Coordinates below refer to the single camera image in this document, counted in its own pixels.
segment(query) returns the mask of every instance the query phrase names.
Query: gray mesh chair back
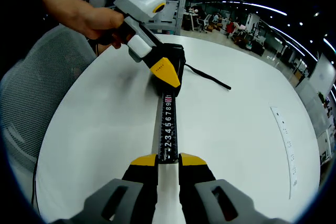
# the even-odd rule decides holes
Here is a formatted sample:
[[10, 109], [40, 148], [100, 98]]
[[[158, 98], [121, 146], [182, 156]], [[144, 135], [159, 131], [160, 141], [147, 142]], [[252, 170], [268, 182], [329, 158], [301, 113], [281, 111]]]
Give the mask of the gray mesh chair back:
[[83, 35], [60, 25], [44, 34], [3, 77], [0, 124], [10, 158], [34, 170], [54, 112], [95, 58]]

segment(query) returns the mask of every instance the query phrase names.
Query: white round table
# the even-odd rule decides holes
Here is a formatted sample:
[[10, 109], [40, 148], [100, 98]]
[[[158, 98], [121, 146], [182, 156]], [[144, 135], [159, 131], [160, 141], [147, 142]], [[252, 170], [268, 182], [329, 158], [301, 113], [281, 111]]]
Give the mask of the white round table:
[[[248, 195], [265, 216], [299, 217], [318, 190], [320, 163], [311, 121], [290, 83], [238, 50], [183, 36], [159, 38], [183, 45], [188, 64], [232, 86], [227, 91], [185, 67], [176, 98], [178, 151], [204, 159], [216, 179]], [[151, 154], [158, 97], [150, 75], [126, 46], [110, 47], [68, 91], [38, 160], [37, 199], [46, 221], [80, 212], [88, 196]], [[286, 119], [295, 150], [298, 186], [291, 199], [287, 154], [271, 106]]]

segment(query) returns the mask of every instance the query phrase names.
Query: black strap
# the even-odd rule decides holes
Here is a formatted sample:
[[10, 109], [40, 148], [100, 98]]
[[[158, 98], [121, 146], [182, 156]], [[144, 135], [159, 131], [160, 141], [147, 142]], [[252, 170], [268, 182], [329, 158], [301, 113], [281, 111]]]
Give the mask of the black strap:
[[212, 77], [212, 76], [210, 76], [210, 75], [208, 75], [206, 73], [203, 73], [202, 71], [199, 71], [199, 70], [193, 68], [192, 66], [190, 66], [188, 64], [185, 64], [185, 65], [188, 66], [191, 70], [193, 70], [196, 74], [198, 74], [198, 75], [200, 75], [200, 76], [202, 76], [202, 77], [204, 77], [206, 79], [212, 80], [212, 81], [216, 82], [217, 84], [221, 85], [222, 87], [224, 87], [224, 88], [226, 88], [228, 90], [231, 89], [230, 86], [222, 83], [221, 81], [218, 81], [216, 78], [214, 78], [214, 77]]

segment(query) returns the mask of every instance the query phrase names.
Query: black cord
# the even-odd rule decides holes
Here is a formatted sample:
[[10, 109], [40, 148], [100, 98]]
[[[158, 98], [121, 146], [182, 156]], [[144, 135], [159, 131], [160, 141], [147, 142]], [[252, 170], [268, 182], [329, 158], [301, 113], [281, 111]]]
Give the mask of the black cord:
[[200, 76], [202, 76], [206, 79], [212, 80], [212, 81], [216, 82], [217, 84], [221, 85], [222, 87], [224, 87], [228, 90], [231, 89], [231, 87], [229, 85], [226, 85], [226, 84], [222, 83], [221, 81], [218, 81], [216, 78], [214, 78], [214, 77], [212, 77], [212, 76], [210, 76], [210, 75], [208, 75], [208, 74], [206, 74], [202, 71], [199, 71], [199, 70], [193, 68], [192, 66], [190, 66], [188, 64], [185, 64], [185, 65], [188, 66], [191, 70], [193, 70], [196, 74], [198, 74], [198, 75], [200, 75]]
[[[38, 157], [36, 159], [36, 164], [34, 166], [34, 171], [33, 171], [33, 189], [31, 192], [31, 203], [32, 203], [32, 207], [34, 208], [34, 198], [35, 198], [35, 192], [36, 192], [36, 172], [37, 172], [37, 163], [38, 163]], [[38, 202], [37, 202], [37, 197], [36, 197], [36, 206], [37, 206], [37, 211], [38, 214], [40, 214], [40, 209], [38, 208]]]
[[96, 44], [96, 51], [97, 51], [97, 56], [99, 56], [99, 46], [98, 46], [98, 43]]

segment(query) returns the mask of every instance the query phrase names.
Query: measuring tape blade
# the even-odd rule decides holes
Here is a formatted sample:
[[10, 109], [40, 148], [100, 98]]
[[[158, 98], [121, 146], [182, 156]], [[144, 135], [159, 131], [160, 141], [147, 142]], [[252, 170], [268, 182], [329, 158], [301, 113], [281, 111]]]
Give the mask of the measuring tape blade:
[[159, 141], [159, 163], [177, 163], [177, 129], [176, 129], [176, 106], [173, 93], [162, 94], [161, 134]]

